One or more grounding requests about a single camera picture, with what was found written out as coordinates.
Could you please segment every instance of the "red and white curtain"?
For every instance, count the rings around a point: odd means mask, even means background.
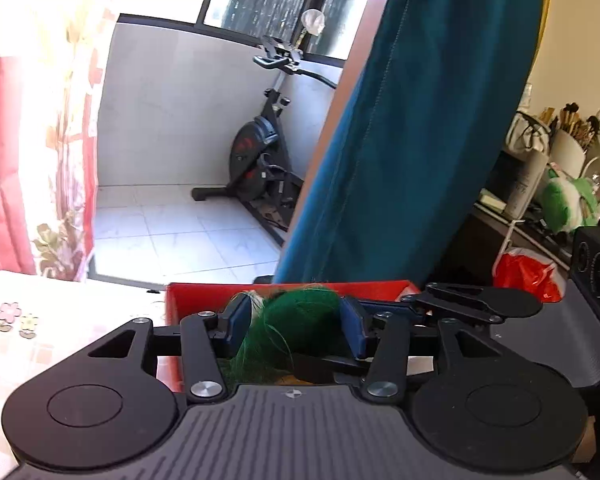
[[[0,270],[81,280],[111,0],[0,0]]]

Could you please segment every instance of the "white wall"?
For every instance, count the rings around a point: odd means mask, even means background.
[[[225,184],[235,133],[264,104],[278,71],[251,58],[261,50],[200,34],[119,23],[98,117],[101,186]],[[337,82],[341,69],[304,63]],[[288,76],[282,114],[293,170],[304,177],[333,90]]]
[[[302,67],[338,82],[342,69],[303,61]],[[280,115],[293,172],[304,178],[335,90],[306,76],[287,76],[280,87],[291,104]]]
[[[600,0],[551,0],[529,81],[532,113],[574,101],[581,115],[600,110]]]

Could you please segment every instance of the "red box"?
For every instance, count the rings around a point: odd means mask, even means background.
[[[214,283],[171,283],[167,286],[165,300],[167,324],[178,324],[189,314],[202,310],[220,312],[238,292],[256,290],[263,296],[267,291],[298,288],[305,283],[277,285],[216,285]],[[367,300],[394,301],[403,291],[416,294],[418,288],[407,280],[395,282],[322,283],[342,296],[355,296]],[[174,392],[182,391],[182,374],[177,358],[169,360],[169,379],[165,382]]]

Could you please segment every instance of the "plaid pattern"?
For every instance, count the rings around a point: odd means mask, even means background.
[[[0,416],[20,384],[135,317],[164,325],[164,294],[104,282],[74,283],[0,271],[0,306],[17,302],[22,315],[38,318],[36,337],[20,336],[20,318],[0,332]],[[158,378],[166,377],[158,360]],[[0,425],[0,479],[16,467]]]

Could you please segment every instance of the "teal curtain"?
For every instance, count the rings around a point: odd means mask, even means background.
[[[387,1],[275,282],[426,280],[500,151],[541,11]]]

